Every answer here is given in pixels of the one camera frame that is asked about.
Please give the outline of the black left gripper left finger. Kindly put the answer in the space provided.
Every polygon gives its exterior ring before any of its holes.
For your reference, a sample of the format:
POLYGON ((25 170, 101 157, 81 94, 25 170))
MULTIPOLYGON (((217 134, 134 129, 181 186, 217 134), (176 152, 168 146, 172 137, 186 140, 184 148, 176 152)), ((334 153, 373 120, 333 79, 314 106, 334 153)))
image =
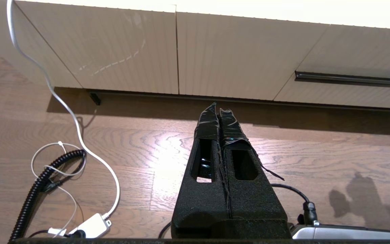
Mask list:
POLYGON ((171 220, 172 238, 212 238, 213 226, 229 217, 219 144, 216 103, 198 119, 171 220))

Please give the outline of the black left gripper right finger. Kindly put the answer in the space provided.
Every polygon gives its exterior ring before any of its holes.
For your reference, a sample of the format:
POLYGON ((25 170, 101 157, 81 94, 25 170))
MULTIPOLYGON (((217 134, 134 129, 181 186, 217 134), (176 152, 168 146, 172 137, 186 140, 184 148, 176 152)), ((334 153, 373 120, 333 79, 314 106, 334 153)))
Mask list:
POLYGON ((220 146, 226 174, 226 204, 231 218, 287 220, 266 169, 230 109, 220 109, 220 146))

